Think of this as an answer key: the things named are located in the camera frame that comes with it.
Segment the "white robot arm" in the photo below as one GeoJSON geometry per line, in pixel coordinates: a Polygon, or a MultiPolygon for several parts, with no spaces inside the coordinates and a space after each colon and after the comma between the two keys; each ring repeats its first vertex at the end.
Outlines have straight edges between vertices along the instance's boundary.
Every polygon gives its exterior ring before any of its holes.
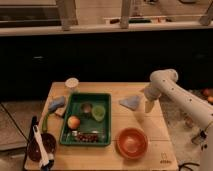
{"type": "Polygon", "coordinates": [[[150,83],[144,88],[144,95],[154,101],[165,94],[190,115],[207,135],[202,145],[199,171],[213,171],[213,106],[178,86],[177,80],[178,73],[174,69],[154,71],[150,83]]]}

